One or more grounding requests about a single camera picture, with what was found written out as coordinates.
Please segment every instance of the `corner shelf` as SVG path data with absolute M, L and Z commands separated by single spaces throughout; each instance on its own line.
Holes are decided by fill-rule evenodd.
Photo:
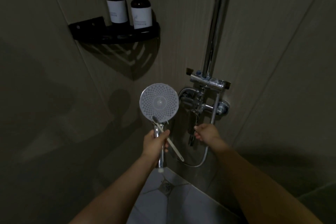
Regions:
M 134 29 L 128 25 L 116 29 L 113 25 L 106 26 L 104 18 L 97 17 L 69 25 L 72 37 L 75 40 L 88 44 L 128 44 L 146 41 L 159 36 L 160 26 L 153 22 L 153 26 Z

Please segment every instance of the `tile floor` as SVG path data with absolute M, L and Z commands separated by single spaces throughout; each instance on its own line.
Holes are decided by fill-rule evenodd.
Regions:
M 149 175 L 127 224 L 243 223 L 236 215 L 165 168 Z

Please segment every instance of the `toothbrush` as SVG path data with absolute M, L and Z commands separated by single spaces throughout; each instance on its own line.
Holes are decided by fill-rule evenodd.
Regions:
M 157 119 L 155 116 L 152 116 L 152 120 L 154 122 L 154 124 L 159 128 L 159 130 L 163 133 L 163 129 L 161 128 L 161 126 L 157 123 Z M 169 137 L 167 137 L 167 141 L 170 144 L 170 146 L 173 148 L 173 150 L 175 151 L 175 153 L 178 155 L 178 157 L 180 158 L 180 160 L 182 162 L 184 162 L 184 158 L 182 157 L 182 155 L 180 154 L 179 150 L 176 148 L 176 146 L 173 144 L 173 142 L 170 140 Z

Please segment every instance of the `person's left hand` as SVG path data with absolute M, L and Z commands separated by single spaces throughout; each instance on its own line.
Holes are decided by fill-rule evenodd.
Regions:
M 149 131 L 143 139 L 143 151 L 142 156 L 149 158 L 153 164 L 153 168 L 158 162 L 160 152 L 162 150 L 162 145 L 165 144 L 165 147 L 168 148 L 168 143 L 165 143 L 166 138 L 169 136 L 169 129 L 161 133 L 157 138 L 154 138 L 154 130 Z

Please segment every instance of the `floor drain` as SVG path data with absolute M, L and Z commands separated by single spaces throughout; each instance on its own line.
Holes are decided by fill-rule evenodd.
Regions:
M 174 185 L 164 179 L 159 187 L 159 191 L 168 197 L 173 188 Z

